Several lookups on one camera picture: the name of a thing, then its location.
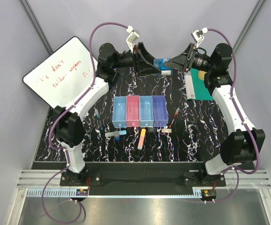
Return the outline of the blue ink bottle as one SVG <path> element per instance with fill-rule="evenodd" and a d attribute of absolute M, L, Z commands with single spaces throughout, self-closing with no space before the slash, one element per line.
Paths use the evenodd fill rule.
<path fill-rule="evenodd" d="M 160 70 L 160 73 L 158 73 L 158 75 L 163 75 L 163 76 L 172 75 L 173 70 L 169 67 L 164 66 L 164 63 L 169 60 L 170 58 L 154 59 L 154 62 L 153 62 L 154 67 Z"/>

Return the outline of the yellow mug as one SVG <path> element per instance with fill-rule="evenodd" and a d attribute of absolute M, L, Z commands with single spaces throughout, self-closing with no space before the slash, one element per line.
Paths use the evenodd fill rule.
<path fill-rule="evenodd" d="M 205 79 L 206 72 L 204 71 L 198 71 L 198 78 L 202 81 Z"/>

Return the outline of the green book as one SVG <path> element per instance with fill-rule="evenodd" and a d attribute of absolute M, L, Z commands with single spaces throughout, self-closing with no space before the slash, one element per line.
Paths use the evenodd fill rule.
<path fill-rule="evenodd" d="M 205 87 L 204 81 L 198 78 L 198 71 L 199 70 L 191 69 L 187 73 L 184 72 L 187 99 L 213 101 L 214 98 L 210 95 L 208 89 Z"/>

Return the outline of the pink bin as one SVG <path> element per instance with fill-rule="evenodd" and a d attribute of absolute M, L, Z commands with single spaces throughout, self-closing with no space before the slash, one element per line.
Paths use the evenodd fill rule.
<path fill-rule="evenodd" d="M 127 127 L 140 126 L 140 96 L 127 96 L 126 123 Z"/>

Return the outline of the sky blue bin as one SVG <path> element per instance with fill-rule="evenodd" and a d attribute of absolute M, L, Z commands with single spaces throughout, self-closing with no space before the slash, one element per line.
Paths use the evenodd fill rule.
<path fill-rule="evenodd" d="M 140 127 L 153 127 L 152 96 L 140 96 Z"/>

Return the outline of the red pen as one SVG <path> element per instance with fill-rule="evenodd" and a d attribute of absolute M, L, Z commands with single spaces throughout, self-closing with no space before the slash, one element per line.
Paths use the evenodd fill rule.
<path fill-rule="evenodd" d="M 174 121 L 175 121 L 175 119 L 176 119 L 176 117 L 177 117 L 179 111 L 180 111 L 180 108 L 178 107 L 178 108 L 176 109 L 175 113 L 174 113 L 174 116 L 173 116 L 173 119 L 172 119 L 170 125 L 168 126 L 169 129 L 171 129 L 171 127 L 172 127 L 172 125 L 173 125 L 173 123 L 174 123 Z"/>

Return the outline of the purple bin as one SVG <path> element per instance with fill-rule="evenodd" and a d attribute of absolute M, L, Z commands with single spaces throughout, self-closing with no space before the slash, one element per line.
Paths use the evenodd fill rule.
<path fill-rule="evenodd" d="M 153 127 L 165 127 L 168 124 L 168 115 L 165 96 L 152 96 L 153 101 Z"/>

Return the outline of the light blue bin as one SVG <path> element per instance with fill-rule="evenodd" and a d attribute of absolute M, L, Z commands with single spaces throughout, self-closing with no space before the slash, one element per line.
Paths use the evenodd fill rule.
<path fill-rule="evenodd" d="M 126 97 L 114 97 L 112 122 L 115 128 L 126 128 Z"/>

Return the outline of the orange pink highlighter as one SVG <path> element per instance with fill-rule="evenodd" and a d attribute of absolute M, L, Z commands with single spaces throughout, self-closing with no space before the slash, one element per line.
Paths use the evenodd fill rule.
<path fill-rule="evenodd" d="M 144 143 L 144 140 L 145 140 L 145 135 L 146 135 L 146 129 L 142 128 L 140 136 L 139 136 L 138 146 L 137 146 L 138 150 L 142 150 L 143 149 L 143 143 Z"/>

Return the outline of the small white eraser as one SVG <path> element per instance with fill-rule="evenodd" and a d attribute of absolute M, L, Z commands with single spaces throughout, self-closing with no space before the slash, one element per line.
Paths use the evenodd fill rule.
<path fill-rule="evenodd" d="M 163 129 L 161 129 L 161 132 L 162 133 L 171 133 L 172 130 L 170 128 L 163 128 Z"/>

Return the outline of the blue pen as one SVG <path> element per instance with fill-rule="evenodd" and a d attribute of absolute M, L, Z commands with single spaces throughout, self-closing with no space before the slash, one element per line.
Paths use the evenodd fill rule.
<path fill-rule="evenodd" d="M 99 114 L 98 109 L 95 109 L 95 115 L 96 115 L 96 117 L 97 117 L 97 119 L 98 119 L 98 121 L 99 121 L 100 129 L 103 131 L 103 130 L 104 130 L 104 127 L 103 127 L 102 120 L 101 120 L 101 118 L 100 118 L 100 114 Z"/>

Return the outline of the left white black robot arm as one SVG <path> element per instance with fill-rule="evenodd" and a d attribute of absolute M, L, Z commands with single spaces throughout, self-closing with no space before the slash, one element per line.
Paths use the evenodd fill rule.
<path fill-rule="evenodd" d="M 133 67 L 139 76 L 148 76 L 160 72 L 154 66 L 155 57 L 145 48 L 142 42 L 132 49 L 119 53 L 112 44 L 104 43 L 99 48 L 98 59 L 90 57 L 93 78 L 86 89 L 73 100 L 68 107 L 56 106 L 53 109 L 53 125 L 49 137 L 54 136 L 60 146 L 51 149 L 62 150 L 66 157 L 66 166 L 61 174 L 80 186 L 87 180 L 86 164 L 82 154 L 82 140 L 85 136 L 83 118 L 92 106 L 105 95 L 118 81 L 120 74 L 117 68 Z"/>

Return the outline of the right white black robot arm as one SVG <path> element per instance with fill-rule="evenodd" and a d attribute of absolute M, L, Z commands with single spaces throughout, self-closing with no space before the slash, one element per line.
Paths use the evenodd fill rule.
<path fill-rule="evenodd" d="M 204 85 L 218 104 L 226 121 L 229 136 L 220 145 L 219 154 L 206 161 L 199 169 L 198 180 L 208 186 L 218 180 L 229 169 L 254 174 L 260 166 L 260 150 L 265 140 L 263 129 L 257 129 L 246 116 L 234 90 L 234 82 L 228 66 L 233 49 L 220 43 L 211 56 L 201 54 L 195 44 L 164 62 L 164 66 L 183 72 L 190 69 L 204 71 Z"/>

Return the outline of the grey marker with blue cap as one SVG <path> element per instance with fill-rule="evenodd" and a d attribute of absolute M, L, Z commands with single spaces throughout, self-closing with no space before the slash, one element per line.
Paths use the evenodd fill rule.
<path fill-rule="evenodd" d="M 127 134 L 126 130 L 113 131 L 113 132 L 106 132 L 105 137 L 119 137 L 121 135 L 126 135 L 126 134 Z"/>

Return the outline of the white dry-erase board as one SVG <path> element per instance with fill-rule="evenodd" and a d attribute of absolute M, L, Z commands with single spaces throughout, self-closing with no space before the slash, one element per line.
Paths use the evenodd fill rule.
<path fill-rule="evenodd" d="M 23 77 L 23 82 L 51 108 L 70 104 L 92 80 L 90 52 L 78 37 L 72 37 Z"/>

